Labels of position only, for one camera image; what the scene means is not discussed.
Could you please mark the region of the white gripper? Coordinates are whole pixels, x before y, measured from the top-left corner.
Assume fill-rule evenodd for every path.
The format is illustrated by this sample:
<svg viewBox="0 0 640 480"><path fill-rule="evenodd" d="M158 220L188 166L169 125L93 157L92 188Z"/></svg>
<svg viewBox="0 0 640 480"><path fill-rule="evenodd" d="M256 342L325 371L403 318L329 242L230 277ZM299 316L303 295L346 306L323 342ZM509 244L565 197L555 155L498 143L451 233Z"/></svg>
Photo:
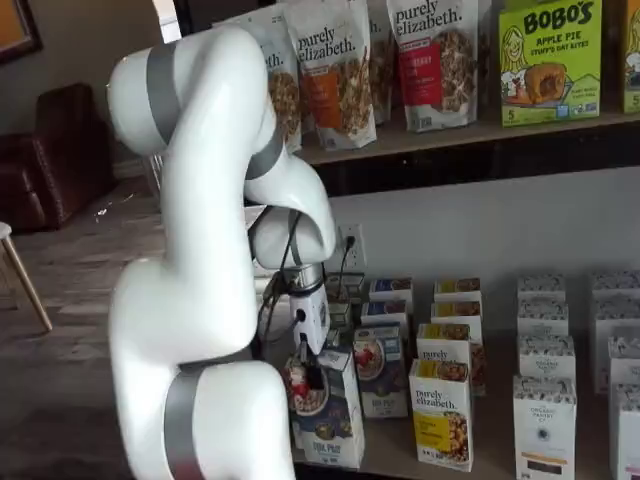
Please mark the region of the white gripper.
<svg viewBox="0 0 640 480"><path fill-rule="evenodd" d="M311 390L323 390L322 366L319 355L325 344L330 315L324 285L289 296L290 312L294 321L293 338L298 348L299 359Z"/></svg>

